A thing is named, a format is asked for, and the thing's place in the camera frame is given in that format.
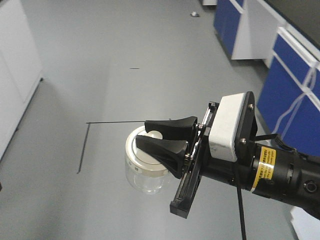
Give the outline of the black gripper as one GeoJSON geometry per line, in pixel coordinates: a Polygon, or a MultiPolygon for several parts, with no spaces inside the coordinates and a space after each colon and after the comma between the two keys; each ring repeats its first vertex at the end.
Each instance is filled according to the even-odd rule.
{"type": "Polygon", "coordinates": [[[189,215],[203,176],[236,188],[240,187],[237,164],[214,158],[210,153],[209,133],[218,107],[219,103],[209,102],[202,123],[198,123],[196,116],[176,120],[146,120],[145,131],[147,133],[158,131],[163,139],[145,135],[138,135],[135,138],[138,149],[155,158],[175,178],[181,179],[169,208],[171,213],[185,219],[189,215]],[[192,139],[190,150],[187,152],[187,141],[192,139]]]}

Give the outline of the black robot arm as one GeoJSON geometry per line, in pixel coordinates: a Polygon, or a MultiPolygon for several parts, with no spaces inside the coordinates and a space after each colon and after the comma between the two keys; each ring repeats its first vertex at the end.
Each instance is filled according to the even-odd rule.
{"type": "Polygon", "coordinates": [[[244,189],[320,216],[320,159],[298,152],[278,134],[257,135],[255,97],[249,91],[210,102],[202,123],[195,116],[147,120],[136,147],[180,180],[171,213],[186,218],[202,177],[244,189]]]}

